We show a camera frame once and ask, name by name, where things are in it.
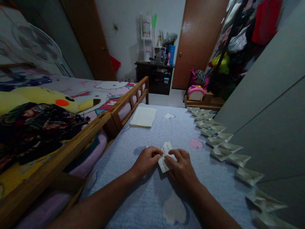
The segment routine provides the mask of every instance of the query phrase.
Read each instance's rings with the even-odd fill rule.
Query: door
[[[116,81],[94,0],[60,0],[96,80]]]
[[[186,0],[172,88],[186,89],[190,70],[205,71],[229,0]]]

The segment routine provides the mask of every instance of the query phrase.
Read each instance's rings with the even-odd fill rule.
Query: wooden cabinet
[[[169,95],[175,66],[144,63],[135,63],[135,65],[137,65],[137,82],[148,76],[149,93]]]

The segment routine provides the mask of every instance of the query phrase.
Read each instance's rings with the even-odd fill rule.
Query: tile floor
[[[149,104],[168,107],[183,107],[185,90],[171,89],[169,95],[160,95],[149,93]]]

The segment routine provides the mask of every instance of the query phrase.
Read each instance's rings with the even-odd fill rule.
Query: gray wall
[[[215,120],[234,133],[231,143],[265,174],[257,184],[284,202],[275,214],[305,228],[305,1],[302,0]]]
[[[63,57],[76,78],[94,80],[91,69],[75,37],[73,29],[59,0],[15,0],[26,18],[38,21],[39,14],[51,37],[62,51]]]

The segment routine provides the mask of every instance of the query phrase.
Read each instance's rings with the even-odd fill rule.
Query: yellow bag
[[[211,61],[211,63],[212,63],[212,65],[213,65],[213,68],[214,68],[214,69],[216,68],[216,66],[217,66],[217,64],[218,64],[218,61],[219,61],[219,59],[220,59],[220,55],[221,55],[221,54],[219,54],[217,57],[215,57],[215,58]],[[219,67],[219,69],[218,69],[218,73],[221,73],[221,74],[228,74],[229,71],[230,71],[230,70],[229,70],[229,67],[228,67],[229,62],[230,62],[229,55],[228,55],[227,53],[225,53],[225,56],[223,57],[222,62],[221,62],[221,64],[220,64],[220,67]]]

